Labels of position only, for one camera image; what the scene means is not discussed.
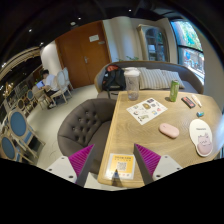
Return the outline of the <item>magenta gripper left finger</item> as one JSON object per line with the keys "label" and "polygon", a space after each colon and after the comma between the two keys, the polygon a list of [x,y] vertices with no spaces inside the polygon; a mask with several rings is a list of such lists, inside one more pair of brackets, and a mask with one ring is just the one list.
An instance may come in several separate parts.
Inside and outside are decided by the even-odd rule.
{"label": "magenta gripper left finger", "polygon": [[87,146],[71,156],[61,156],[52,163],[47,171],[83,187],[86,183],[93,159],[94,144]]}

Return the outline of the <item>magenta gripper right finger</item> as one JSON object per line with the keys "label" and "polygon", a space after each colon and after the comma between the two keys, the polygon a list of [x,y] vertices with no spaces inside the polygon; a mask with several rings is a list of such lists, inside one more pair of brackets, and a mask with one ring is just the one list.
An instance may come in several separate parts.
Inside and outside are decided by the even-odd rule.
{"label": "magenta gripper right finger", "polygon": [[160,156],[139,144],[134,145],[134,156],[145,185],[182,169],[169,155]]}

